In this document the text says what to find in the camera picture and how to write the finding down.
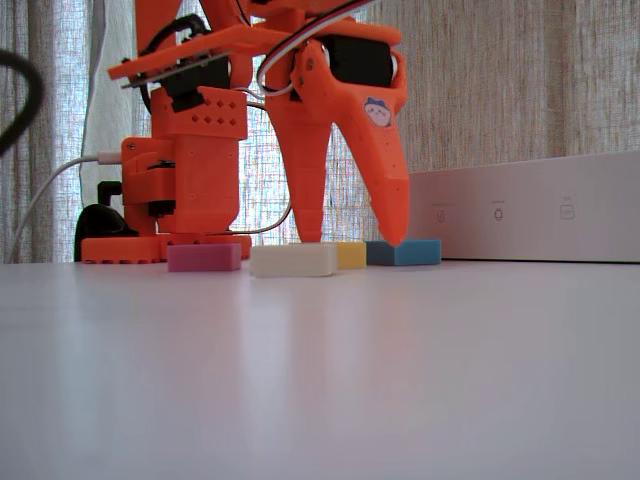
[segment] sponge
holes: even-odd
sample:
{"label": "sponge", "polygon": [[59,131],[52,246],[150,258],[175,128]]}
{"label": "sponge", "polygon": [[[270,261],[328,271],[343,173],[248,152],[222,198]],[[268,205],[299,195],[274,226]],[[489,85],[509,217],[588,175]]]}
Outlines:
{"label": "sponge", "polygon": [[367,265],[438,265],[442,262],[440,240],[406,240],[397,247],[387,242],[367,242]]}

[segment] cable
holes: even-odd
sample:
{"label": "cable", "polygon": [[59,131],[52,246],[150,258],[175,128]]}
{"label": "cable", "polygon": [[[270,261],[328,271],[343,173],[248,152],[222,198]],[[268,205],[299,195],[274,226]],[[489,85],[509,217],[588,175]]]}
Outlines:
{"label": "cable", "polygon": [[251,95],[253,98],[255,98],[256,100],[259,100],[261,102],[264,102],[264,97],[261,95],[258,95],[257,93],[255,93],[253,90],[251,90],[250,88],[246,88],[246,87],[236,87],[233,90],[236,90],[238,92],[244,92],[244,93],[248,93],[249,95]]}
{"label": "cable", "polygon": [[[262,110],[263,112],[267,112],[266,107],[261,103],[247,102],[247,106],[248,107],[253,107],[253,108],[258,108],[258,109]],[[269,232],[271,230],[275,230],[280,225],[282,225],[285,222],[285,220],[287,218],[289,218],[289,215],[291,214],[291,210],[292,210],[291,195],[289,195],[289,203],[287,203],[287,208],[285,209],[284,213],[280,216],[280,218],[278,220],[276,220],[276,222],[274,224],[269,225],[268,227],[258,228],[256,230],[242,230],[242,231],[241,230],[234,230],[234,231],[231,231],[231,232],[215,233],[214,235],[258,235],[260,233]]]}
{"label": "cable", "polygon": [[29,93],[24,107],[22,107],[20,113],[18,113],[13,122],[11,122],[9,128],[0,135],[1,157],[4,152],[20,138],[36,117],[38,110],[40,110],[40,105],[42,105],[44,85],[42,83],[42,77],[35,67],[15,53],[0,50],[0,65],[9,67],[21,74],[27,80],[29,87]]}
{"label": "cable", "polygon": [[236,4],[238,5],[238,10],[240,10],[240,20],[242,20],[242,23],[250,27],[251,21],[247,17],[247,14],[244,13],[244,10],[242,9],[242,5],[240,5],[240,0],[236,0]]}
{"label": "cable", "polygon": [[[139,57],[143,57],[155,52],[158,47],[162,45],[162,42],[164,42],[171,35],[174,35],[186,29],[191,30],[191,36],[204,35],[208,33],[207,27],[205,26],[204,22],[195,13],[176,18],[175,20],[172,20],[170,23],[165,25],[158,33],[154,35],[149,44],[140,51]],[[151,97],[149,96],[149,86],[144,83],[140,85],[139,89],[140,96],[142,97],[142,102],[147,108],[147,111],[151,113]]]}
{"label": "cable", "polygon": [[351,15],[355,10],[358,10],[365,5],[372,3],[377,0],[351,0],[349,2],[345,2],[338,7],[329,10],[326,13],[323,13],[319,17],[316,17],[314,20],[306,23],[301,28],[293,32],[287,38],[278,43],[275,47],[273,47],[267,56],[264,58],[258,71],[256,72],[256,79],[258,81],[258,86],[260,87],[260,91],[267,97],[275,97],[278,95],[284,95],[287,92],[293,90],[293,84],[289,83],[284,88],[279,90],[267,87],[264,84],[265,77],[269,69],[282,57],[291,52],[294,48],[300,45],[305,40],[311,38],[313,35],[318,33],[321,30],[324,30],[330,24],[337,22],[338,20],[342,20],[345,17]]}
{"label": "cable", "polygon": [[31,199],[31,202],[27,207],[27,212],[22,217],[22,220],[20,220],[20,224],[18,225],[18,228],[16,229],[16,233],[13,236],[13,241],[11,242],[11,246],[9,247],[9,256],[4,261],[5,264],[11,263],[15,258],[16,252],[18,250],[18,242],[20,241],[20,237],[22,236],[22,231],[24,230],[24,227],[27,225],[27,222],[29,221],[29,217],[31,217],[31,214],[33,213],[33,210],[36,204],[40,200],[40,197],[42,197],[44,192],[47,191],[51,183],[53,183],[56,177],[60,175],[62,172],[64,172],[65,170],[71,167],[74,167],[75,165],[79,165],[81,163],[90,163],[90,162],[98,162],[101,165],[117,165],[120,163],[120,153],[104,152],[104,153],[99,153],[97,156],[80,157],[80,158],[76,158],[75,160],[71,160],[70,162],[67,162],[63,165],[60,165],[58,168],[56,168],[54,172],[51,175],[49,175],[49,178],[45,180],[45,182],[42,184],[42,186],[38,189],[36,194]]}

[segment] white device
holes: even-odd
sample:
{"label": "white device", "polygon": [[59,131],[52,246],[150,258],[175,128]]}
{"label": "white device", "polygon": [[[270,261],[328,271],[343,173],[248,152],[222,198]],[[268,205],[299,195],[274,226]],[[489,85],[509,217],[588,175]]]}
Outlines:
{"label": "white device", "polygon": [[449,259],[640,262],[640,152],[411,175],[409,238]]}

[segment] sticker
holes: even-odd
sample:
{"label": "sticker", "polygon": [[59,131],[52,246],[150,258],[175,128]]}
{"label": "sticker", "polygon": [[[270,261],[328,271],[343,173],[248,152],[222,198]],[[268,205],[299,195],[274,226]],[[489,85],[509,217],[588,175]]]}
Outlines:
{"label": "sticker", "polygon": [[392,113],[384,103],[384,100],[376,100],[373,97],[367,98],[367,102],[364,104],[364,111],[378,127],[391,126]]}

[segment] white table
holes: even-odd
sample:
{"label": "white table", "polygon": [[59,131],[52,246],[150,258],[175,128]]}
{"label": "white table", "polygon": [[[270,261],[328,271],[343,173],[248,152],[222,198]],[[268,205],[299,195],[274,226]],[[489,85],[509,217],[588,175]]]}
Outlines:
{"label": "white table", "polygon": [[0,267],[0,478],[640,478],[640,267]]}

